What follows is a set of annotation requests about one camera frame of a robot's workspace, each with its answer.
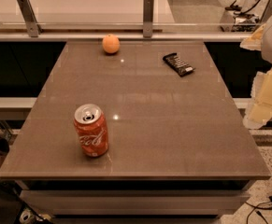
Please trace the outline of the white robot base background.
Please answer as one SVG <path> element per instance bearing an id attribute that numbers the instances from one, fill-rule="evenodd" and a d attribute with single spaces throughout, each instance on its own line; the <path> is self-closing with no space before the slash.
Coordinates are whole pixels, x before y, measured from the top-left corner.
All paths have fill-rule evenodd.
<path id="1" fill-rule="evenodd" d="M 244 0 L 242 5 L 234 1 L 230 6 L 224 8 L 220 27 L 223 32 L 253 32 L 259 28 L 262 23 L 260 19 L 263 12 L 258 15 L 254 9 L 262 0 Z"/>

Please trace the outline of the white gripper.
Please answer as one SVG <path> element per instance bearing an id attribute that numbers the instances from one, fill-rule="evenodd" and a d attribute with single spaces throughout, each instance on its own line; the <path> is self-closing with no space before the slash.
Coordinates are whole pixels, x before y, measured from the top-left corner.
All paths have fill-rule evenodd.
<path id="1" fill-rule="evenodd" d="M 240 47 L 261 51 L 262 58 L 272 63 L 272 16 L 266 25 L 261 25 L 245 38 Z M 257 72 L 252 83 L 251 100 L 245 111 L 243 124 L 248 129 L 260 129 L 272 119 L 272 68 Z"/>

